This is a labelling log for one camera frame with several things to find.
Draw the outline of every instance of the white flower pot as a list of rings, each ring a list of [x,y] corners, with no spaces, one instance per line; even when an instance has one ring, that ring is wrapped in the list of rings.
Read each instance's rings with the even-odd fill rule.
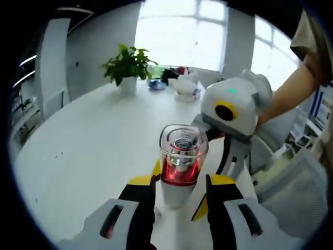
[[[135,77],[123,78],[118,88],[122,95],[135,95],[136,78]]]

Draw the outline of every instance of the red object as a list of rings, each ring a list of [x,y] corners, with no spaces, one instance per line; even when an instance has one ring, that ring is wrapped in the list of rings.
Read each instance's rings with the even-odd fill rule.
[[[157,248],[153,244],[150,244],[149,250],[157,250]]]
[[[113,234],[113,228],[114,225],[110,226],[110,228],[108,229],[108,231],[106,232],[105,238],[110,239],[112,237]]]
[[[199,169],[197,160],[185,171],[178,171],[177,166],[170,165],[166,159],[163,160],[161,179],[166,184],[173,186],[192,186],[197,183],[198,176]]]
[[[184,74],[185,73],[185,67],[178,67],[177,72],[178,72],[178,74]]]

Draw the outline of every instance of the human arm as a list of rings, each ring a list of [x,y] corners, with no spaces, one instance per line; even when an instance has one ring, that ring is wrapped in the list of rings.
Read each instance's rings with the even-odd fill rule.
[[[314,18],[305,12],[301,16],[290,48],[302,64],[274,92],[272,106],[260,113],[257,128],[268,120],[295,108],[320,84],[331,80],[331,63],[324,33]]]
[[[320,62],[315,55],[308,53],[301,66],[274,92],[271,107],[259,114],[257,128],[298,106],[316,90],[323,79],[325,76]]]

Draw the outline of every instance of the yellow camera ring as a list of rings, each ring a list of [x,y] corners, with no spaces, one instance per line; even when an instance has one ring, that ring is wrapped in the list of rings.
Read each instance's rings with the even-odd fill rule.
[[[216,101],[215,112],[218,117],[225,121],[232,121],[237,119],[237,111],[231,103]]]

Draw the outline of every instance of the red liquid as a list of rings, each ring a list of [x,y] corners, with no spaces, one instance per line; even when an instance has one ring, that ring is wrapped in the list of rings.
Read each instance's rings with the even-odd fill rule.
[[[161,179],[164,183],[174,186],[192,186],[197,183],[199,175],[198,162],[189,166],[185,171],[178,171],[175,165],[169,165],[163,160]]]

